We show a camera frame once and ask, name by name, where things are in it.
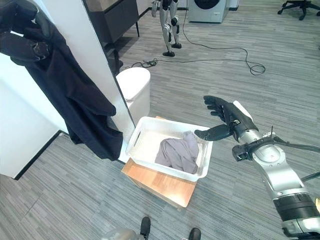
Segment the metal robot arm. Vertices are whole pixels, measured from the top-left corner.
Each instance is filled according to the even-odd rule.
[[[35,18],[37,12],[36,6],[26,0],[0,2],[0,53],[26,62],[37,62],[50,54],[45,42],[11,33],[11,30],[19,32],[25,22]]]
[[[226,124],[194,133],[201,139],[217,141],[228,136],[243,145],[232,149],[239,162],[251,160],[262,176],[267,192],[282,219],[282,229],[287,237],[320,239],[320,213],[309,196],[308,190],[286,161],[285,152],[269,135],[261,135],[250,114],[237,101],[205,96],[207,108],[214,110]]]

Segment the black cable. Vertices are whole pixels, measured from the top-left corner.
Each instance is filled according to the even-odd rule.
[[[318,146],[294,144],[294,143],[290,143],[288,141],[284,141],[278,136],[275,136],[273,138],[273,140],[276,142],[275,144],[277,144],[277,145],[282,145],[282,146],[287,146],[287,147],[291,147],[291,148],[295,148],[295,149],[302,149],[302,150],[320,153],[320,147],[318,147]]]
[[[309,181],[311,179],[315,179],[317,177],[320,177],[320,172],[316,172],[316,173],[310,174],[308,176],[304,176],[303,178],[301,178],[301,181],[302,182],[306,182],[306,181]]]
[[[261,63],[248,61],[248,51],[243,47],[219,47],[219,48],[215,48],[215,47],[210,47],[210,46],[206,46],[204,44],[195,43],[195,42],[190,41],[189,38],[187,37],[186,33],[185,33],[186,18],[187,18],[187,9],[185,9],[184,21],[183,21],[183,25],[182,25],[182,32],[183,32],[183,35],[185,36],[185,38],[187,39],[187,41],[189,43],[194,44],[194,45],[198,45],[198,46],[202,46],[202,47],[205,47],[205,48],[208,48],[208,49],[212,49],[212,50],[231,50],[231,49],[243,50],[245,52],[245,59],[244,60],[233,60],[233,59],[223,59],[223,60],[221,60],[221,59],[217,59],[216,61],[245,62],[246,65],[249,67],[250,73],[252,75],[256,76],[256,75],[261,75],[261,74],[265,73],[266,67],[263,66]]]
[[[187,41],[191,44],[194,45],[198,45],[198,46],[202,46],[208,49],[212,49],[212,50],[232,50],[232,49],[240,49],[243,50],[245,52],[245,60],[239,60],[239,59],[199,59],[199,60],[189,60],[189,61],[179,61],[179,60],[162,60],[162,59],[157,59],[156,57],[151,60],[151,61],[143,61],[143,62],[135,62],[134,64],[132,64],[131,68],[134,67],[137,64],[140,64],[141,67],[143,68],[151,68],[154,67],[155,65],[157,65],[158,62],[166,62],[166,63],[194,63],[194,62],[211,62],[211,61],[233,61],[233,62],[245,62],[246,65],[249,67],[250,69],[250,73],[252,75],[261,75],[266,71],[265,66],[263,66],[261,63],[258,62],[252,62],[252,61],[248,61],[248,51],[243,48],[243,47],[223,47],[223,48],[214,48],[214,47],[210,47],[210,46],[206,46],[200,43],[195,43],[189,40],[189,38],[187,37],[186,33],[185,33],[185,23],[186,23],[186,19],[187,19],[187,11],[188,9],[185,10],[185,15],[184,15],[184,21],[183,21],[183,25],[182,25],[182,32],[183,35],[185,36],[185,38],[187,39]]]

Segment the white laundry basket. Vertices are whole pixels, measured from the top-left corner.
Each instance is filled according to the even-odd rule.
[[[139,165],[177,178],[196,182],[198,179],[204,178],[208,173],[213,146],[212,141],[205,141],[196,137],[199,153],[196,160],[198,170],[195,174],[155,163],[155,160],[162,140],[167,138],[182,139],[184,132],[204,131],[207,129],[209,128],[204,126],[144,116],[140,119],[130,138],[126,153]]]

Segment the gray shirt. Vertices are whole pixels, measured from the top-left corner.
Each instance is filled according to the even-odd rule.
[[[183,133],[183,139],[167,138],[160,143],[155,163],[195,174],[199,153],[196,136],[191,131]]]

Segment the black shoe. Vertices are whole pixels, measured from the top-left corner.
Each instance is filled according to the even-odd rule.
[[[162,55],[166,56],[166,57],[174,57],[175,53],[173,51],[172,52],[166,51],[166,52],[162,53]]]
[[[181,49],[182,45],[181,45],[181,43],[175,43],[175,44],[172,44],[171,47],[174,49]]]
[[[189,234],[189,240],[200,240],[201,239],[201,231],[198,228],[192,228]]]
[[[140,234],[144,236],[145,240],[148,240],[149,233],[150,233],[150,226],[151,226],[150,218],[145,216],[141,221],[141,228],[140,228]]]

